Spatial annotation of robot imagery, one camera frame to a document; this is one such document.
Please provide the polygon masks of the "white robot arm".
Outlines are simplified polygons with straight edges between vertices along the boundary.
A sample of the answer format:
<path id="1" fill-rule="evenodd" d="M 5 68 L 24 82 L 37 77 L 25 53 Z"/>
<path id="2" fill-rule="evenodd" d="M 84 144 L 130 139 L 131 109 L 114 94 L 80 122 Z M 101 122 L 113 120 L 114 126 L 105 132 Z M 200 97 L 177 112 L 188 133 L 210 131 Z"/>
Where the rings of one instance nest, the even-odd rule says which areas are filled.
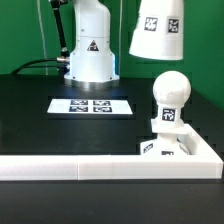
<path id="1" fill-rule="evenodd" d="M 98 0 L 73 0 L 76 44 L 69 57 L 65 83 L 84 88 L 111 86 L 119 81 L 110 49 L 110 12 Z"/>

